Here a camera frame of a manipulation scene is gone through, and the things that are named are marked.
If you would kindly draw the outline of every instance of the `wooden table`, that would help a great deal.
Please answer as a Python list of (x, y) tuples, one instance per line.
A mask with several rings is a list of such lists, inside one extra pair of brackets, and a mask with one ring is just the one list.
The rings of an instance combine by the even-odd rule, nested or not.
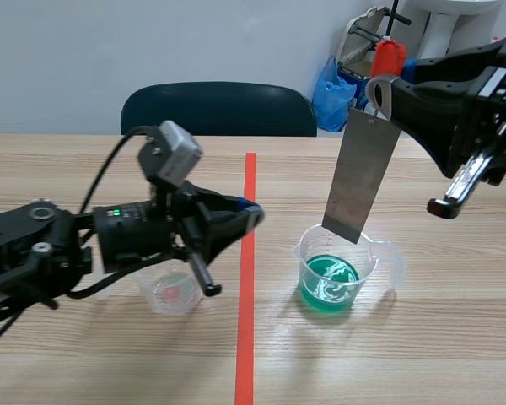
[[(34, 197), (76, 211), (116, 140), (0, 135), (0, 211)], [(206, 157), (192, 180), (222, 193), (243, 193), (245, 153), (256, 152), (267, 217), (256, 232), (255, 404), (506, 404), (506, 180), (480, 186), (457, 220), (437, 219), (425, 206), (449, 181), (401, 140), (366, 232), (401, 246), (406, 284), (323, 317), (294, 295), (291, 248), (321, 221), (341, 140), (199, 140)], [(94, 204), (147, 196), (141, 141), (111, 166)], [(0, 340), (0, 404), (233, 404), (240, 244), (212, 271), (224, 293), (187, 318), (146, 312), (128, 279), (107, 301), (27, 310)]]

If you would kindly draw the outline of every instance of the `red tape line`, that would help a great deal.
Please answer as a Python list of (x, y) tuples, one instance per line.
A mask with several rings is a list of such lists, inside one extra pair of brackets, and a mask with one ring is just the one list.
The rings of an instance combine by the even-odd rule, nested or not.
[[(256, 154), (245, 155), (246, 200), (255, 201)], [(255, 232), (242, 239), (234, 405), (253, 405), (255, 379)]]

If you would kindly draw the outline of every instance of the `black chair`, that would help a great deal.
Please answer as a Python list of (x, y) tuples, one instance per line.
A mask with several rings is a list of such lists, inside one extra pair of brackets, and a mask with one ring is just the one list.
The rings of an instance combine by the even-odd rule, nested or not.
[(133, 93), (121, 133), (172, 120), (193, 135), (316, 137), (315, 113), (299, 92), (266, 84), (157, 84)]

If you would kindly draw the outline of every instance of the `robotic arm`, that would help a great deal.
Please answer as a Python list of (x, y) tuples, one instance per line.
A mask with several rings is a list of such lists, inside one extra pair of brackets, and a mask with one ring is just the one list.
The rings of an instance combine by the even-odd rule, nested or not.
[[(133, 135), (146, 143), (138, 161), (150, 183), (148, 201), (97, 207), (85, 213), (89, 199), (118, 149)], [(206, 296), (221, 293), (208, 265), (264, 218), (260, 206), (228, 197), (185, 180), (202, 149), (193, 136), (171, 121), (140, 127), (127, 134), (110, 155), (81, 208), (72, 214), (49, 200), (0, 213), (0, 321), (35, 303), (55, 310), (55, 298), (76, 300), (108, 287), (143, 267), (170, 259), (189, 262)], [(97, 234), (105, 273), (87, 289), (73, 291), (92, 271)]]
[(417, 62), (409, 83), (395, 76), (369, 82), (374, 107), (416, 139), (444, 176), (454, 178), (428, 211), (455, 218), (480, 181), (506, 175), (506, 38), (441, 59)]

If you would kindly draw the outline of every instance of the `empty measuring cup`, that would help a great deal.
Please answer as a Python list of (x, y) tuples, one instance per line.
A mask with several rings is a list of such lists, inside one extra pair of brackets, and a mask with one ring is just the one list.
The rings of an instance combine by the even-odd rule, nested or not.
[(294, 255), (300, 260), (302, 295), (323, 311), (350, 309), (363, 285), (385, 273), (389, 285), (398, 288), (406, 271), (399, 246), (373, 241), (365, 234), (354, 245), (322, 225), (305, 231)]
[(151, 311), (183, 316), (196, 307), (202, 290), (189, 264), (171, 260), (132, 274)]

